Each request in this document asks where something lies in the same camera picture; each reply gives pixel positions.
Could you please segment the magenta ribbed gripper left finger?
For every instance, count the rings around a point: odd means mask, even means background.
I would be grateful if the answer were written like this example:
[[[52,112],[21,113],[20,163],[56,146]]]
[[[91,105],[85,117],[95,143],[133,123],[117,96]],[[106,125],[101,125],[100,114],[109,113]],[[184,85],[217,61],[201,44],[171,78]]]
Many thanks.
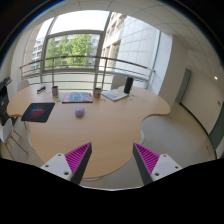
[[[57,153],[41,168],[76,185],[79,185],[92,154],[91,143],[86,143],[72,151]]]

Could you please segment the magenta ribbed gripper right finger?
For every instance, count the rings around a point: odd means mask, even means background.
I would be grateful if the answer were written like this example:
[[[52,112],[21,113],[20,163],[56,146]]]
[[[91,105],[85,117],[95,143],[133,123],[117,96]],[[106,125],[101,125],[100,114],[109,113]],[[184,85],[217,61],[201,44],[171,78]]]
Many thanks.
[[[144,185],[182,169],[169,155],[157,154],[137,143],[133,144],[133,155]]]

